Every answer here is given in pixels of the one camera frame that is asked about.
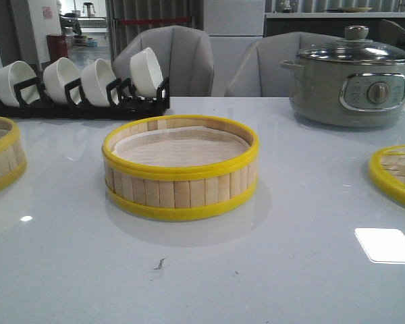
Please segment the pot handle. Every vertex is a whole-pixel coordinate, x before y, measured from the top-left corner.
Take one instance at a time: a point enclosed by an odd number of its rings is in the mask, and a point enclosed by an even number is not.
[[[304,71],[304,66],[294,63],[293,61],[290,60],[285,60],[281,62],[281,67],[289,69],[293,72],[295,72],[298,76],[301,76]]]

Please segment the bowl rack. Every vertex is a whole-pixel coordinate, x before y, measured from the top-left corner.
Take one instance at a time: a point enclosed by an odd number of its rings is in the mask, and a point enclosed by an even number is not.
[[[27,103],[21,95],[21,90],[35,85],[40,99]],[[136,88],[131,80],[115,79],[107,85],[109,107],[97,107],[87,100],[81,85],[81,79],[76,79],[64,86],[67,105],[55,103],[47,94],[45,85],[39,77],[31,78],[14,85],[19,107],[10,107],[0,100],[0,116],[19,118],[70,118],[70,119],[121,119],[133,120],[161,116],[169,108],[169,78],[165,78],[157,89],[155,99],[145,99],[136,94]],[[78,88],[82,100],[75,104],[70,91]],[[111,92],[116,90],[119,102],[115,103]]]

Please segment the curtain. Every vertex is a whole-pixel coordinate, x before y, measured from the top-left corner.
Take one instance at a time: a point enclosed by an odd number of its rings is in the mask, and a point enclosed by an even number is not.
[[[203,1],[201,0],[107,0],[112,58],[123,51],[140,32],[179,24],[200,28]]]

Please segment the ceramic bowl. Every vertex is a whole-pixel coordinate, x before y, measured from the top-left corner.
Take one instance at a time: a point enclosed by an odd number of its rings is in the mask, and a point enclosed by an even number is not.
[[[15,95],[14,85],[34,78],[36,74],[24,61],[15,61],[0,69],[0,100],[7,106],[19,107]],[[39,99],[39,92],[35,85],[21,90],[21,96],[27,103]]]
[[[80,71],[75,64],[66,57],[60,57],[57,61],[48,65],[43,73],[43,82],[49,96],[56,103],[64,105],[68,103],[65,94],[65,85],[78,78],[81,78]],[[71,89],[70,95],[73,102],[79,103],[81,101],[78,88]]]
[[[130,58],[130,75],[138,93],[146,98],[155,98],[157,87],[162,83],[161,66],[150,47]]]
[[[81,72],[81,84],[86,98],[94,106],[109,107],[107,85],[116,79],[111,66],[104,59],[97,59]],[[114,103],[118,104],[117,91],[111,92]]]

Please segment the yellow rim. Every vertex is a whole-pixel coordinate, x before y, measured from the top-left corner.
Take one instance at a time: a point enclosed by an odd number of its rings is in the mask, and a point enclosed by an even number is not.
[[[0,178],[0,190],[6,188],[12,182],[17,180],[26,170],[27,161],[23,158],[22,162],[11,172]]]
[[[250,133],[254,141],[246,152],[242,153],[237,157],[234,157],[233,159],[196,167],[153,167],[149,165],[133,163],[123,160],[119,157],[116,157],[107,147],[107,143],[111,140],[111,138],[118,132],[121,132],[123,129],[138,124],[146,124],[151,121],[159,119],[173,119],[173,118],[211,119],[224,122],[226,124],[233,124]],[[141,119],[138,121],[133,121],[131,123],[125,124],[115,129],[114,131],[109,133],[105,138],[104,143],[102,145],[102,152],[107,164],[110,167],[122,173],[126,173],[137,178],[144,178],[148,180],[186,181],[186,180],[198,180],[204,178],[217,177],[241,169],[245,165],[248,165],[250,162],[256,159],[258,153],[258,146],[259,146],[258,136],[255,134],[255,132],[251,130],[249,127],[241,123],[238,123],[234,120],[222,117],[203,116],[203,115],[171,115],[171,116],[161,116],[161,117]]]
[[[3,152],[9,146],[14,145],[14,143],[20,138],[20,129],[14,121],[5,117],[0,117],[0,122],[9,124],[11,128],[5,136],[0,138],[0,152]]]
[[[405,155],[403,152],[392,152],[399,149],[405,149],[405,145],[386,147],[375,152],[369,160],[369,175],[376,187],[405,205],[405,184],[386,172],[380,162],[384,155]]]
[[[108,193],[114,202],[119,205],[122,209],[130,211],[132,213],[142,215],[151,219],[159,219],[164,221],[192,221],[197,219],[208,218],[227,211],[231,211],[236,207],[240,206],[242,203],[247,201],[254,193],[255,188],[257,187],[257,181],[249,186],[245,191],[243,191],[238,196],[233,197],[224,202],[218,204],[207,205],[202,207],[194,208],[157,208],[149,207],[135,202],[128,201],[118,195],[116,195],[108,187]]]

